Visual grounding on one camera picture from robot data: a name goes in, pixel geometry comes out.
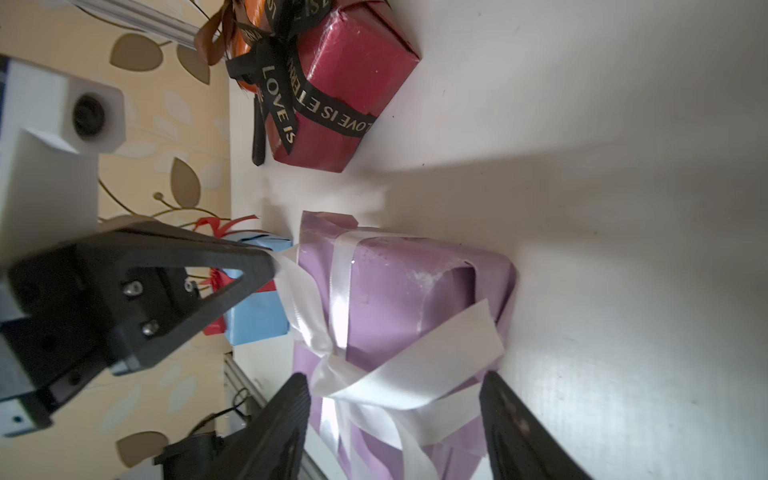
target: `red ribbon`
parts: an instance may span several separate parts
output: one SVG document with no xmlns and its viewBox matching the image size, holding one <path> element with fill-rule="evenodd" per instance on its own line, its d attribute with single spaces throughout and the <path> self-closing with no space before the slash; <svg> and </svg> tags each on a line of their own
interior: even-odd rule
<svg viewBox="0 0 768 480">
<path fill-rule="evenodd" d="M 217 217 L 204 217 L 200 218 L 194 225 L 194 229 L 192 231 L 196 231 L 198 228 L 202 227 L 203 225 L 210 226 L 211 230 L 214 231 L 214 237 L 216 238 L 224 238 L 228 233 L 232 233 L 232 228 L 237 225 L 240 222 L 244 222 L 245 220 L 258 220 L 259 217 L 256 215 L 249 215 L 247 217 L 241 217 L 237 218 L 235 220 L 231 220 L 229 222 L 226 222 L 222 225 L 221 219 Z M 257 233 L 269 233 L 265 230 L 242 230 L 242 231 L 249 231 L 249 232 L 257 232 Z M 210 275 L 207 280 L 203 280 L 200 282 L 200 285 L 210 285 L 210 288 L 217 292 L 218 290 L 224 288 L 225 286 L 229 285 L 235 281 L 233 278 L 230 278 L 224 271 L 212 268 L 210 269 Z M 275 287 L 274 281 L 270 281 L 267 285 L 262 286 L 259 288 L 256 293 L 259 292 L 274 292 L 277 288 Z M 209 326 L 205 327 L 203 330 L 203 333 L 205 335 L 217 335 L 219 333 L 224 333 L 227 331 L 227 323 L 224 321 L 224 317 L 220 316 L 219 318 L 215 319 L 213 323 L 211 323 Z"/>
</svg>

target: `black ribbon bow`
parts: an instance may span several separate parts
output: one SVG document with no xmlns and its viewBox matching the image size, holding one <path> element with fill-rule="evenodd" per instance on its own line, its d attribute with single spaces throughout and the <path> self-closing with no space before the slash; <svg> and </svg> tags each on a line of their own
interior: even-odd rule
<svg viewBox="0 0 768 480">
<path fill-rule="evenodd" d="M 236 13 L 238 8 L 244 12 L 243 0 L 234 1 Z M 266 0 L 264 11 L 271 33 L 247 22 L 245 15 L 237 15 L 237 27 L 251 49 L 245 55 L 228 60 L 227 72 L 235 80 L 258 85 L 260 90 L 253 101 L 253 162 L 256 165 L 264 163 L 266 152 L 265 106 L 288 154 L 293 149 L 299 125 L 293 112 L 286 60 L 289 51 L 296 49 L 296 36 L 319 25 L 332 8 L 332 0 Z"/>
</svg>

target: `blue gift box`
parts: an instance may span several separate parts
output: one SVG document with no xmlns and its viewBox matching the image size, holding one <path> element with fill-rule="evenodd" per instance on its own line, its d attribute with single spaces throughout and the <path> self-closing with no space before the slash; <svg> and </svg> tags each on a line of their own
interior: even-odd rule
<svg viewBox="0 0 768 480">
<path fill-rule="evenodd" d="M 291 248 L 287 238 L 271 233 L 253 231 L 232 232 L 223 237 L 226 240 L 248 243 L 280 252 Z M 225 269 L 229 278 L 238 278 L 239 270 Z M 277 291 L 252 293 L 245 300 L 224 314 L 227 330 L 224 332 L 232 346 L 257 342 L 288 333 L 288 319 Z"/>
</svg>

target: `red gift box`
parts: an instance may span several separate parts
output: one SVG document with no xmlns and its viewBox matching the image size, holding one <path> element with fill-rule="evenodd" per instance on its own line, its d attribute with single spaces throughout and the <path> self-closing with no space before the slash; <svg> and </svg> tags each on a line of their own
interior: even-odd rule
<svg viewBox="0 0 768 480">
<path fill-rule="evenodd" d="M 265 5 L 265 0 L 245 0 L 244 9 L 235 1 L 233 15 L 240 21 L 240 28 L 232 32 L 232 56 L 240 57 L 251 49 L 243 39 L 243 28 L 253 44 L 253 33 L 249 34 L 243 25 L 245 20 L 265 31 L 270 28 L 267 16 L 270 8 L 275 8 L 275 1 L 267 0 Z M 325 2 L 329 0 L 306 0 L 305 6 Z M 258 29 L 252 31 L 257 37 L 265 33 Z M 284 164 L 332 172 L 346 167 L 362 135 L 371 128 L 375 117 L 384 111 L 420 60 L 384 0 L 337 0 L 319 25 L 298 34 L 286 56 L 291 66 L 298 57 L 303 73 L 290 72 L 297 129 L 289 152 L 283 145 L 284 137 L 278 132 L 276 115 L 263 109 L 273 156 Z M 253 84 L 241 82 L 241 85 L 257 91 Z M 359 116 L 345 115 L 343 108 L 333 107 L 334 101 L 354 109 Z"/>
</svg>

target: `robotic arm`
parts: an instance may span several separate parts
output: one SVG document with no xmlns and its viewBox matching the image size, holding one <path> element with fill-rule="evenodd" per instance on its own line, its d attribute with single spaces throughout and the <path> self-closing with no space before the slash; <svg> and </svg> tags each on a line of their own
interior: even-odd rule
<svg viewBox="0 0 768 480">
<path fill-rule="evenodd" d="M 152 221 L 99 233 L 98 155 L 124 139 L 118 89 L 0 56 L 2 435 L 51 426 L 104 368 L 157 365 L 274 277 L 269 255 L 244 243 Z M 189 266 L 243 275 L 202 299 Z M 497 374 L 480 403 L 497 480 L 588 479 Z M 309 413 L 296 374 L 244 430 L 188 437 L 154 464 L 164 478 L 290 480 Z"/>
</svg>

